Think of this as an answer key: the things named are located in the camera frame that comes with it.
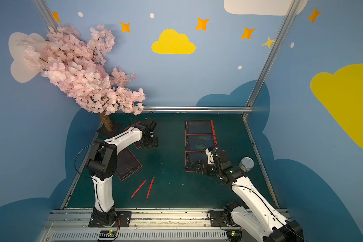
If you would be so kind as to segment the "colourful scribble red writing tablet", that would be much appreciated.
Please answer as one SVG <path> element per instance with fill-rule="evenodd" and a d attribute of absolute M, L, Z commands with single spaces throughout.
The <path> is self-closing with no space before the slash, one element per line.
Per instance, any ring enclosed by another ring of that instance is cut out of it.
<path fill-rule="evenodd" d="M 186 151 L 205 151 L 207 148 L 215 148 L 212 134 L 185 135 Z"/>

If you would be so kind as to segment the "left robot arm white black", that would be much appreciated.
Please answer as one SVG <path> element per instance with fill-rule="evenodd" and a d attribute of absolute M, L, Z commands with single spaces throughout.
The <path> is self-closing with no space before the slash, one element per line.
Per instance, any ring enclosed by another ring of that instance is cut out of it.
<path fill-rule="evenodd" d="M 158 138 L 153 134 L 157 122 L 147 118 L 126 131 L 106 140 L 97 139 L 90 148 L 87 169 L 91 175 L 95 192 L 95 204 L 89 227 L 119 227 L 113 199 L 113 175 L 118 167 L 118 154 L 130 145 L 139 142 L 143 148 L 158 146 Z"/>

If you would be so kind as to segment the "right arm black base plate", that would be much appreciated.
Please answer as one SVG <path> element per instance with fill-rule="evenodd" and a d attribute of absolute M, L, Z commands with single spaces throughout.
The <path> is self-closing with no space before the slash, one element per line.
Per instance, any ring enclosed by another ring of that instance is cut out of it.
<path fill-rule="evenodd" d="M 212 227 L 240 227 L 227 210 L 209 210 L 207 218 L 210 220 Z"/>

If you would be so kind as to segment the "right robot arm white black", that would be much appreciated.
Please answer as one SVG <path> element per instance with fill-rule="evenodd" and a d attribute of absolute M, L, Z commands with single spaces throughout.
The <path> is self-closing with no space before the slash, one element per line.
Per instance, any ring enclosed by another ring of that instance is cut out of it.
<path fill-rule="evenodd" d="M 232 165 L 225 150 L 208 148 L 206 157 L 196 163 L 196 173 L 218 178 L 245 203 L 224 207 L 219 226 L 241 227 L 258 242 L 303 242 L 303 229 L 295 220 L 289 221 L 261 195 L 247 176 L 254 161 L 244 157 Z"/>

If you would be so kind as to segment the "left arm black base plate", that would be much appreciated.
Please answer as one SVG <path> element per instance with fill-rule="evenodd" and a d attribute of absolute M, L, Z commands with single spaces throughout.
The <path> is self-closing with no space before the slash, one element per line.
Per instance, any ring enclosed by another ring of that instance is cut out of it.
<path fill-rule="evenodd" d="M 129 227 L 131 211 L 92 212 L 88 227 Z"/>

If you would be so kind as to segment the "red stylus pair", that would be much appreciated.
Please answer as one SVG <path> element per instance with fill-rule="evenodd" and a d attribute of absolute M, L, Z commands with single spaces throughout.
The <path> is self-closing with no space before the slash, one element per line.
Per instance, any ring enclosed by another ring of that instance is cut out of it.
<path fill-rule="evenodd" d="M 215 128 L 214 128 L 213 120 L 210 120 L 210 125 L 211 125 L 212 134 L 215 135 Z"/>

